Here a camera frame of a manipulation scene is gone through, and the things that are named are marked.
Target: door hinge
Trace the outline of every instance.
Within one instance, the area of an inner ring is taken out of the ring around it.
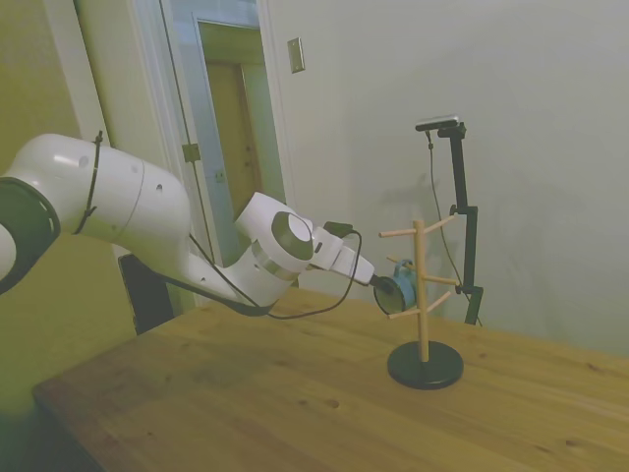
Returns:
[[[189,145],[183,145],[184,160],[186,162],[197,162],[200,160],[199,145],[197,143],[191,143]]]

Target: doorway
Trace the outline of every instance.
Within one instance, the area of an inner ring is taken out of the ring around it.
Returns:
[[[199,22],[199,32],[224,166],[206,176],[207,187],[227,183],[234,218],[254,192],[285,202],[259,29]],[[237,261],[249,244],[239,234],[223,263]]]

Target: wooden peg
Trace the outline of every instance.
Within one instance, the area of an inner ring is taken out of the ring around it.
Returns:
[[[424,234],[429,234],[431,231],[434,231],[435,229],[440,228],[441,226],[443,226],[444,224],[449,223],[450,221],[453,221],[454,219],[456,219],[456,214],[453,214],[451,216],[448,216],[447,218],[443,218],[441,221],[438,221],[437,223],[429,226],[428,228],[426,228],[424,230]]]
[[[450,298],[450,295],[452,295],[452,292],[445,292],[443,295],[437,298],[434,302],[432,302],[432,304],[429,306],[429,313],[432,310],[434,310],[436,307],[441,305],[443,302],[445,302],[448,298]],[[392,315],[387,315],[386,317],[389,318],[390,320],[395,320],[397,318],[406,317],[407,315],[417,315],[419,312],[420,310],[407,310],[406,312],[394,313]]]
[[[407,236],[409,234],[415,234],[415,229],[396,229],[393,231],[382,231],[378,233],[380,238],[392,238],[393,236]]]
[[[456,278],[435,277],[434,275],[425,275],[424,280],[427,282],[444,283],[445,285],[460,285]]]
[[[429,306],[429,313],[432,310],[434,310],[436,307],[441,305],[443,302],[445,302],[448,298],[450,298],[450,295],[452,295],[452,292],[447,291],[443,295],[441,295],[439,298],[437,298],[434,302],[432,302],[432,304],[430,304]]]

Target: light switch plate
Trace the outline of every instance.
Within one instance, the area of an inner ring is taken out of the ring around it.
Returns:
[[[291,59],[291,71],[293,74],[306,70],[304,50],[302,49],[302,39],[300,37],[288,41],[288,57]]]

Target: yellow wall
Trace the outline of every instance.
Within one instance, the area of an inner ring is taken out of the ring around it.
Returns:
[[[44,5],[0,0],[0,173],[49,132],[81,136]],[[15,468],[35,425],[32,387],[134,334],[111,246],[61,235],[0,295],[0,470]]]

